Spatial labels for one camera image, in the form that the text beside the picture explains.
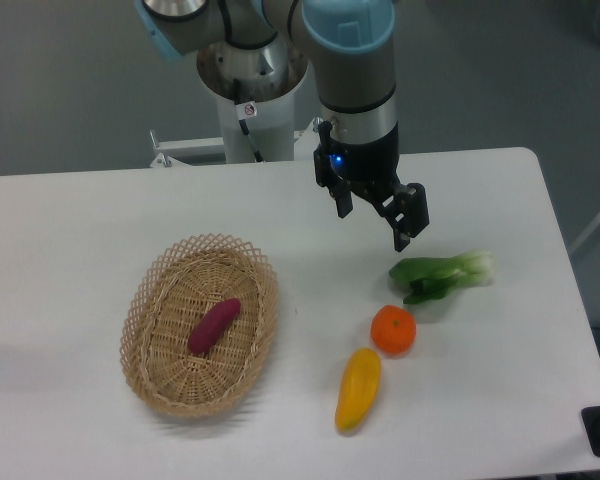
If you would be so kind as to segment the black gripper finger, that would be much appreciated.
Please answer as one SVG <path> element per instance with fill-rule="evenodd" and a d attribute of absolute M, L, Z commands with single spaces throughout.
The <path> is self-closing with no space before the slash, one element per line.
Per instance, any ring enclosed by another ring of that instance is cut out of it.
<path fill-rule="evenodd" d="M 345 180 L 338 179 L 330 182 L 327 189 L 336 205 L 336 211 L 339 218 L 345 218 L 353 210 L 351 191 Z"/>
<path fill-rule="evenodd" d="M 373 193 L 371 204 L 391 227 L 396 252 L 402 252 L 429 225 L 426 190 L 420 183 L 382 185 Z"/>

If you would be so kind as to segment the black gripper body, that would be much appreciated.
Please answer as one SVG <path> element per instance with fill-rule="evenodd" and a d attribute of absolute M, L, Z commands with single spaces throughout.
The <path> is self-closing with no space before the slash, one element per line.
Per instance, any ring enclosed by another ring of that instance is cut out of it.
<path fill-rule="evenodd" d="M 353 144 L 335 140 L 333 125 L 322 121 L 318 126 L 320 143 L 314 151 L 316 182 L 331 189 L 349 182 L 351 190 L 369 201 L 385 201 L 402 189 L 397 174 L 399 161 L 398 125 L 382 138 Z"/>

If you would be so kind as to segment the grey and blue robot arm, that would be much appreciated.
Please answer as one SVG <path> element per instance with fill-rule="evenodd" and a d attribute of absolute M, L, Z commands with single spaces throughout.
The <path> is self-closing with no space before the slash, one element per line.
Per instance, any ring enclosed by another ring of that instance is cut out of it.
<path fill-rule="evenodd" d="M 321 104 L 315 178 L 340 217 L 354 198 L 390 225 L 396 250 L 429 222 L 424 187 L 398 178 L 390 1 L 139 1 L 136 10 L 168 58 L 196 57 L 219 99 L 230 163 L 280 161 L 293 152 L 290 97 L 312 73 Z"/>

